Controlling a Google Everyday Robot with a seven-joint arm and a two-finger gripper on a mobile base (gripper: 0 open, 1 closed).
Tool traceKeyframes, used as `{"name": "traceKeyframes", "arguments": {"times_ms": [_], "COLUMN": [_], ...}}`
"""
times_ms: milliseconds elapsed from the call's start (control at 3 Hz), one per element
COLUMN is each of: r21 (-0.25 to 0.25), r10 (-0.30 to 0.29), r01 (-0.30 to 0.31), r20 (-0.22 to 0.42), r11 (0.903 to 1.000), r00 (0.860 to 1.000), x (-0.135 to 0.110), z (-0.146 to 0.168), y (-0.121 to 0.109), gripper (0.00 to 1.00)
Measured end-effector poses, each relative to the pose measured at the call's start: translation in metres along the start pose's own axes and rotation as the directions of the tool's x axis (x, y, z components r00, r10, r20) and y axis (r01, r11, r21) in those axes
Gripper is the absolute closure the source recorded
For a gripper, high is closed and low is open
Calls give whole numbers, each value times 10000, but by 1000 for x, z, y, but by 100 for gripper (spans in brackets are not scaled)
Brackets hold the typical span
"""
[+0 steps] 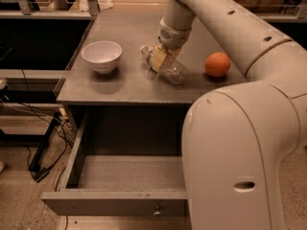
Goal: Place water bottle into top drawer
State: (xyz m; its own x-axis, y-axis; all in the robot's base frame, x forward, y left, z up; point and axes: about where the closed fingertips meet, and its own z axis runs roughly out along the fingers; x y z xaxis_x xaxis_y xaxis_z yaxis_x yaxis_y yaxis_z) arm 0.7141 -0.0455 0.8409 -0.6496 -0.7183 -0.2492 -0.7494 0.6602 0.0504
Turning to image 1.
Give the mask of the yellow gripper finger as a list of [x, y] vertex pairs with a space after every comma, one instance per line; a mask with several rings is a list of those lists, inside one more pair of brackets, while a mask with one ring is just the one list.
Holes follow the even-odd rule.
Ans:
[[177, 58], [181, 49], [169, 50], [162, 44], [153, 48], [151, 66], [156, 73], [159, 73], [163, 66], [171, 65]]

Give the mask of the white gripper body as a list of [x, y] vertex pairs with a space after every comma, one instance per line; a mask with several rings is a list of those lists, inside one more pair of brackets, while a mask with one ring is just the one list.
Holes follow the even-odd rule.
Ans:
[[192, 28], [182, 30], [171, 27], [166, 23], [165, 18], [162, 18], [159, 22], [157, 38], [164, 48], [174, 51], [184, 45], [191, 31]]

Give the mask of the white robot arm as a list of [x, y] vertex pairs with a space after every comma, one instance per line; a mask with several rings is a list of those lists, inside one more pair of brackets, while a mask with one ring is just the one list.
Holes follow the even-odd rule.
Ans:
[[245, 82], [210, 91], [188, 110], [183, 173], [192, 230], [287, 230], [279, 164], [306, 143], [307, 52], [233, 0], [169, 0], [161, 64], [198, 19]]

